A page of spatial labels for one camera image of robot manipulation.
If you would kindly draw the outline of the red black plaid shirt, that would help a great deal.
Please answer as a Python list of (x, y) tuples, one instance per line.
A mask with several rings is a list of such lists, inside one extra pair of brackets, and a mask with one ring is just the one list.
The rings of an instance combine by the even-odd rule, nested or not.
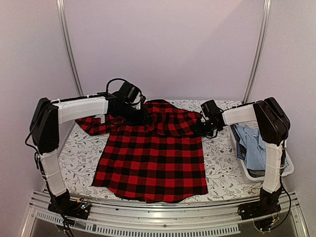
[(87, 134), (109, 135), (92, 185), (147, 203), (207, 194), (202, 140), (194, 131), (200, 114), (165, 100), (144, 106), (150, 117), (146, 125), (130, 125), (112, 115), (77, 119)]

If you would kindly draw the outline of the white plastic laundry basket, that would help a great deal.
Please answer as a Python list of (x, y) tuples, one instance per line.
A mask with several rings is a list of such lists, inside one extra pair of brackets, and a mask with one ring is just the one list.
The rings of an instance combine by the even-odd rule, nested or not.
[[(230, 137), (231, 137), (231, 141), (233, 143), (233, 150), (235, 152), (235, 154), (237, 155), (236, 152), (236, 140), (234, 137), (234, 126), (230, 125), (229, 126), (229, 132), (230, 132)], [(246, 168), (245, 162), (244, 160), (241, 160), (239, 158), (237, 158), (238, 162), (240, 163), (240, 166), (242, 168), (242, 170), (245, 173), (246, 176), (246, 180), (248, 183), (250, 182), (263, 182), (264, 181), (264, 175), (265, 175), (265, 171), (264, 170), (250, 170)], [(284, 167), (283, 167), (283, 173), (282, 173), (282, 177), (285, 177), (289, 174), (292, 174), (294, 172), (294, 165), (292, 163), (292, 160), (290, 159), (288, 153), (286, 153), (286, 158), (284, 161)]]

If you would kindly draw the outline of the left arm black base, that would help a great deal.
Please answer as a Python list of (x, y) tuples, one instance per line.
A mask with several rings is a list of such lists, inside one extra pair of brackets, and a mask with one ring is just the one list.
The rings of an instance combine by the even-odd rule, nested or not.
[(83, 198), (71, 200), (68, 192), (60, 196), (52, 196), (48, 210), (63, 216), (87, 220), (90, 214), (91, 202)]

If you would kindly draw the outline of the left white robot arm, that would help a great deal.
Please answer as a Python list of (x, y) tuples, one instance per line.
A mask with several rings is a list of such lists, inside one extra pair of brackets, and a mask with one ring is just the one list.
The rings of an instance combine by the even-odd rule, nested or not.
[(143, 107), (144, 95), (139, 101), (130, 102), (127, 97), (101, 92), (94, 95), (67, 99), (41, 98), (37, 104), (27, 139), (27, 146), (35, 150), (35, 162), (50, 193), (57, 197), (54, 206), (62, 214), (70, 214), (73, 203), (65, 196), (68, 190), (64, 183), (58, 160), (60, 143), (59, 127), (69, 121), (100, 115), (120, 116), (128, 122), (144, 123), (147, 113)]

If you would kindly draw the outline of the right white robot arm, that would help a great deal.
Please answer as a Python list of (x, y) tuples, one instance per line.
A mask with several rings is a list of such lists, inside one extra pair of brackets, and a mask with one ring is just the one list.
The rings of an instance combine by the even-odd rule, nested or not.
[(266, 146), (266, 170), (262, 190), (273, 194), (281, 188), (281, 174), (286, 157), (286, 140), (290, 121), (275, 98), (220, 109), (214, 100), (201, 105), (200, 119), (195, 124), (195, 133), (210, 139), (225, 126), (237, 123), (256, 122)]

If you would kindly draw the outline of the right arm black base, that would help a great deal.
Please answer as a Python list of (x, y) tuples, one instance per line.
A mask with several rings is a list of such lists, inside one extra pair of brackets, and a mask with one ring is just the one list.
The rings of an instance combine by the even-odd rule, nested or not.
[(278, 202), (280, 194), (277, 192), (268, 193), (260, 190), (259, 201), (247, 202), (238, 207), (237, 213), (242, 220), (262, 217), (281, 211)]

